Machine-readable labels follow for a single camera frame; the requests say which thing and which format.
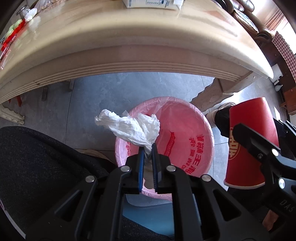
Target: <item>pink trash bin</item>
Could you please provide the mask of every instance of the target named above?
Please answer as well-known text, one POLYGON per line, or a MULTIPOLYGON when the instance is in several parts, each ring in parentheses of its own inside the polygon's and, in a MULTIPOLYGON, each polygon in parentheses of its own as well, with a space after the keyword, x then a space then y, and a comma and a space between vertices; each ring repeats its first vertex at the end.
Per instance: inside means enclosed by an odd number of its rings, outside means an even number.
MULTIPOLYGON (((194 105, 174 97, 157 97, 133 108, 129 115, 155 114, 160 121, 156 139, 159 154, 170 158, 173 165, 187 174, 200 177, 208 173, 214 157, 214 136, 205 116, 194 105)), ((118 137, 115 141, 117 165, 123 166, 128 156, 138 153, 139 147, 118 137)), ((171 194, 157 194, 143 185, 142 193, 153 198, 172 200, 171 194)))

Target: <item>blue object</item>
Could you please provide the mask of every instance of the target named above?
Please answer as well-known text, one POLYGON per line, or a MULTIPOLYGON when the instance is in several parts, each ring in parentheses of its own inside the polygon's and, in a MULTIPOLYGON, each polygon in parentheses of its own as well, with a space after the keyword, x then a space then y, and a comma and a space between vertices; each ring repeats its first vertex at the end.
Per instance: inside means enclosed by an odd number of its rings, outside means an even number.
MULTIPOLYGON (((154 199, 142 194, 133 195, 132 198, 154 199)), ((174 215, 173 215, 173 203, 168 202, 165 204, 148 205, 148 206, 135 206, 130 204, 125 198, 123 204, 123 216, 126 218, 158 233, 169 237, 175 235, 174 230, 174 215)))
POLYGON ((143 188, 143 174, 144 174, 144 148, 140 147, 138 158, 140 159, 139 163, 139 174, 138 174, 138 183, 139 183, 139 193, 142 192, 143 188))

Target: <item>checkered cloth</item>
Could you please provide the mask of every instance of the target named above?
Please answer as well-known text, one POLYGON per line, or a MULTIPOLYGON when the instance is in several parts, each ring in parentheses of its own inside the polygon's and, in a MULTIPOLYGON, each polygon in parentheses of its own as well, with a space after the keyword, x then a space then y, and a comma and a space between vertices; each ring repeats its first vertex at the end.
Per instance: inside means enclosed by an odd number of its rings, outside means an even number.
POLYGON ((276 32, 276 34, 274 35, 272 42, 276 46, 280 54, 283 56, 296 82, 296 56, 293 54, 289 45, 283 39, 283 36, 280 35, 278 32, 276 32))

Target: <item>gray tile floor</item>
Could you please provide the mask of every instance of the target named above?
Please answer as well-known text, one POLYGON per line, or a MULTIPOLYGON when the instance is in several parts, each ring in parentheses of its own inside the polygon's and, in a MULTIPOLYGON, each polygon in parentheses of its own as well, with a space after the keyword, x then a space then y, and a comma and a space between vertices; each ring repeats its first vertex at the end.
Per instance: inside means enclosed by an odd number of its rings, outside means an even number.
MULTIPOLYGON (((94 117, 101 110, 109 109, 121 114, 124 110, 128 111, 139 103, 158 96, 174 96, 191 101, 212 81, 212 77, 177 73, 104 74, 76 79, 73 91, 69 90, 69 82, 50 85, 44 102, 41 101, 40 88, 21 95, 21 107, 18 107, 15 98, 10 104, 5 102, 3 105, 25 115, 25 127, 45 133, 73 148, 100 150, 115 161, 115 136, 94 123, 94 117)), ((278 93, 269 79, 253 83, 222 103, 233 101, 238 104, 262 96, 266 97, 273 116, 276 117, 278 111, 281 119, 286 120, 284 110, 279 108, 278 93)), ((0 118, 0 127, 14 125, 17 124, 0 118)), ((217 128, 213 128, 213 134, 215 157, 209 174, 223 185, 228 139, 221 136, 217 128)))

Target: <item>metal screw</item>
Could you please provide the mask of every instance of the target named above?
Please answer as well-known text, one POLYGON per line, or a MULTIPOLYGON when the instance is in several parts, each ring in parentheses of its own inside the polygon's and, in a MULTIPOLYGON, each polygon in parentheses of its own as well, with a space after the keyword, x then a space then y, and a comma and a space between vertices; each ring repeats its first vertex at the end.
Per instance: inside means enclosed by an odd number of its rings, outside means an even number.
POLYGON ((169 166, 167 166, 167 170, 168 170, 169 172, 174 172, 174 171, 176 170, 176 167, 173 166, 173 165, 169 165, 169 166))
POLYGON ((87 176, 85 178, 85 180, 86 180, 87 183, 92 183, 95 180, 95 178, 94 178, 94 176, 87 176))
POLYGON ((131 168, 130 168, 129 166, 122 166, 122 167, 120 168, 120 170, 121 170, 122 172, 129 172, 130 169, 131 169, 131 168))
POLYGON ((280 179, 279 179, 279 187, 280 187, 281 189, 284 189, 285 186, 286 186, 285 180, 282 179, 282 178, 280 178, 280 179))
POLYGON ((275 156, 279 156, 279 152, 276 149, 272 149, 271 150, 272 154, 274 154, 275 156))
POLYGON ((211 176, 208 174, 202 175, 202 180, 205 182, 209 182, 212 180, 211 176))

